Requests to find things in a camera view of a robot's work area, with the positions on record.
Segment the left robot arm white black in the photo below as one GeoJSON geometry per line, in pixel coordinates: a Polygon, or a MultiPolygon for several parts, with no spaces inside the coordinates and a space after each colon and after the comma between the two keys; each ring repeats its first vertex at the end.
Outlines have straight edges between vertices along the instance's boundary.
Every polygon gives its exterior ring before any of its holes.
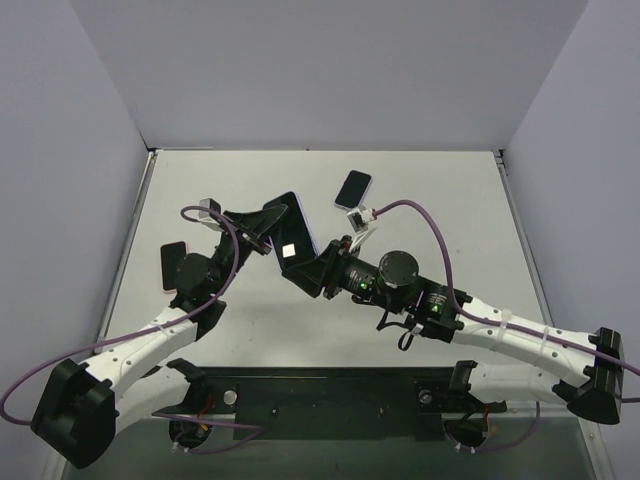
{"type": "Polygon", "coordinates": [[[270,252],[270,237],[287,213],[284,205],[220,212],[213,200],[194,210],[198,223],[220,232],[220,242],[211,256],[189,253],[178,261],[170,304],[141,330],[98,343],[100,352],[80,363],[65,355],[50,373],[30,428],[78,469],[152,412],[203,405],[202,382],[160,363],[216,326],[226,308],[222,295],[252,253],[270,252]]]}

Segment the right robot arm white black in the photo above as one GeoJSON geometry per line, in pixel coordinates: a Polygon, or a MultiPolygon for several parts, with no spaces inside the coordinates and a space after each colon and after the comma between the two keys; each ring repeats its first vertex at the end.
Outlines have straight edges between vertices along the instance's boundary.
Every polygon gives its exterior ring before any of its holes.
{"type": "Polygon", "coordinates": [[[619,423],[624,372],[618,332],[573,332],[529,321],[420,276],[407,252],[390,251],[372,265],[349,247],[348,240],[332,241],[320,255],[303,255],[288,244],[276,253],[283,276],[311,297],[346,291],[356,303],[404,315],[401,350],[423,337],[514,359],[512,365],[460,362],[446,386],[453,406],[538,401],[595,423],[619,423]]]}

